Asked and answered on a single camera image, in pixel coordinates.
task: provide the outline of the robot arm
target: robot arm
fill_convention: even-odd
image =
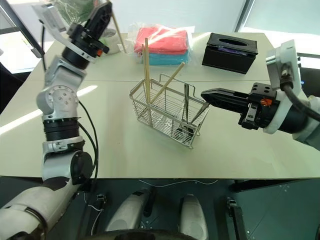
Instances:
[[[93,10],[85,26],[73,24],[69,39],[51,5],[34,6],[46,29],[66,48],[45,73],[43,90],[36,102],[43,112],[46,141],[43,147],[43,185],[27,189],[0,209],[0,239],[40,240],[58,222],[78,188],[92,175],[91,156],[83,151],[79,134],[77,90],[85,68],[108,47],[99,38],[110,22],[111,2]]]
[[[201,96],[211,105],[240,114],[243,128],[262,128],[265,133],[277,130],[292,134],[294,140],[320,151],[320,121],[293,106],[284,85],[311,111],[320,113],[320,98],[301,91],[300,71],[293,40],[272,50],[266,58],[270,83],[254,83],[249,94],[216,88],[203,91]]]

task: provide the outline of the orange component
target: orange component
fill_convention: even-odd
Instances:
[[[260,100],[260,103],[262,104],[262,106],[268,107],[272,105],[272,100],[269,98],[263,98]]]
[[[96,52],[96,54],[98,55],[98,57],[100,57],[103,52],[104,52],[104,51],[102,51],[102,49],[99,49],[99,50]]]

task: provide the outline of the wire basket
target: wire basket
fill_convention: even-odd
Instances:
[[[161,84],[162,77],[169,78],[170,76],[161,73],[159,81],[155,79],[150,80],[150,99],[153,99],[163,87],[163,84]],[[174,80],[181,83],[181,87],[179,87],[181,90],[184,89],[184,84],[188,84],[175,78]],[[192,124],[187,124],[185,94],[183,92],[167,86],[153,104],[148,105],[144,83],[145,80],[142,79],[129,94],[132,99],[133,108],[138,121],[149,125],[169,138],[192,149],[192,143],[195,136],[200,135],[199,130],[209,109],[207,108],[204,110],[201,115],[192,122]],[[193,88],[192,96],[189,96],[188,104],[188,119],[192,120],[202,108],[205,101],[195,96],[195,86],[190,84],[188,85]]]

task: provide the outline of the folded towel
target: folded towel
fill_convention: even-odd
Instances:
[[[181,55],[149,53],[150,65],[178,65],[182,62],[188,62],[188,51]]]
[[[165,26],[142,27],[136,37],[134,52],[142,52],[142,44],[148,38],[149,53],[184,55],[188,50],[187,31]]]

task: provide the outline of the black floor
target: black floor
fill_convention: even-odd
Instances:
[[[148,180],[165,185],[179,180]],[[198,197],[208,225],[211,240],[235,240],[232,219],[227,215],[226,197],[233,197],[242,207],[243,219],[250,240],[314,240],[320,224],[320,179],[311,179],[241,193],[228,190],[230,180],[212,185],[186,182],[157,188],[152,214],[143,218],[145,228],[177,230],[180,199],[186,194]],[[0,178],[0,205],[20,191],[36,186],[25,180]],[[138,180],[99,180],[97,194],[107,195],[107,205],[101,214],[98,232],[103,232],[118,206],[132,192],[148,185]],[[84,207],[83,193],[70,204],[61,221],[49,233],[48,240],[74,240]],[[82,231],[90,232],[97,212],[92,208]]]

